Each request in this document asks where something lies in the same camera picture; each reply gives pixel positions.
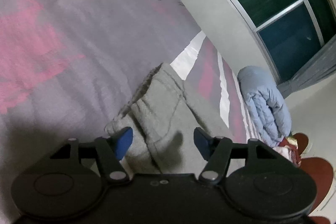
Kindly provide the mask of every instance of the window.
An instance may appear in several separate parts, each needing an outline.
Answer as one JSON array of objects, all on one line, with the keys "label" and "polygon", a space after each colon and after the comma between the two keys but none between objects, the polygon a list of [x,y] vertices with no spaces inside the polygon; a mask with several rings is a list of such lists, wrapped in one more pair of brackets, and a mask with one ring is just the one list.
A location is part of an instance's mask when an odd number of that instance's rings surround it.
[{"label": "window", "polygon": [[336,34],[329,0],[231,0],[260,41],[279,82]]}]

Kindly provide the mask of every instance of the red cloth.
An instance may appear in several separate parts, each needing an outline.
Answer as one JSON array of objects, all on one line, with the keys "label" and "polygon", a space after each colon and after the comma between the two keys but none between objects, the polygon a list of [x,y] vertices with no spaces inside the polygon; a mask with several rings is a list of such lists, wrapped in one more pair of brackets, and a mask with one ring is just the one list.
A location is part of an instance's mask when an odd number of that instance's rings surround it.
[{"label": "red cloth", "polygon": [[288,146],[292,150],[292,160],[295,165],[300,167],[301,165],[301,157],[295,145],[290,144],[286,138],[283,138],[282,142],[279,143],[280,147]]}]

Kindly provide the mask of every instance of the light blue puffer jacket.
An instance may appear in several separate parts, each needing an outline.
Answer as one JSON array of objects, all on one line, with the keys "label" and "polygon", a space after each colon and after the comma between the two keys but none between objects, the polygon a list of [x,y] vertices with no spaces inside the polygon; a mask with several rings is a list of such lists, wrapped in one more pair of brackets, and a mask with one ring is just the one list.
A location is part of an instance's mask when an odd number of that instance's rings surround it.
[{"label": "light blue puffer jacket", "polygon": [[273,77],[260,67],[248,66],[238,73],[241,94],[257,131],[270,147],[288,137],[292,120]]}]

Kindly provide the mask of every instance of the bed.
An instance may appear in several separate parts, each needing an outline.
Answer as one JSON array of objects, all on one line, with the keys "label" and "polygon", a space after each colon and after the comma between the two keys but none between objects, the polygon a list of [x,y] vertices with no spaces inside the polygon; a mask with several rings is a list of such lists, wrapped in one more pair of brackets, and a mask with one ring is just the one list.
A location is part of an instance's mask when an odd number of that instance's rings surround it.
[{"label": "bed", "polygon": [[13,178],[67,138],[104,135],[148,72],[171,64],[234,136],[258,138],[229,65],[180,0],[0,0],[0,219]]}]

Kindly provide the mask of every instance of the screw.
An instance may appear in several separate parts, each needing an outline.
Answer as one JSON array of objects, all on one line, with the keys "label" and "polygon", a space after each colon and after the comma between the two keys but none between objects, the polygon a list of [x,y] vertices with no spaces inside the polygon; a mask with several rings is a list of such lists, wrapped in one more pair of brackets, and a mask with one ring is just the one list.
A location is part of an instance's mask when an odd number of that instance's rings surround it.
[{"label": "screw", "polygon": [[123,180],[126,174],[122,171],[114,171],[110,174],[110,178],[113,180]]},{"label": "screw", "polygon": [[204,171],[201,176],[206,180],[215,180],[218,177],[218,173],[215,171]]}]

